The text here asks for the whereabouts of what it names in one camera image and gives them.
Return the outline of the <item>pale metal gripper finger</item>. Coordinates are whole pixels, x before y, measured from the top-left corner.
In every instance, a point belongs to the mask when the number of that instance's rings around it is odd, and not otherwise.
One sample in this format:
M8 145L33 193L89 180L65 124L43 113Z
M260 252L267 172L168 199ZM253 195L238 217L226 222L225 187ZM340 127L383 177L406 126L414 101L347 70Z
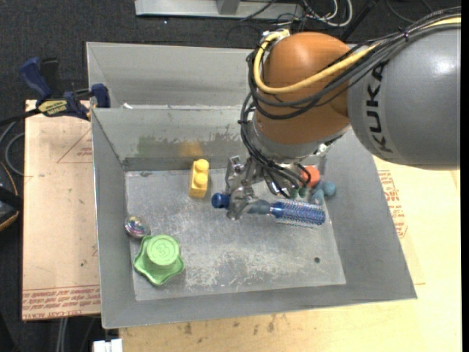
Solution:
M229 196L229 204L226 209L226 216L230 220L240 218L241 196L239 192L234 192Z
M235 196L233 205L233 219L238 220L243 213L250 210L252 205L256 202L255 197L251 196Z

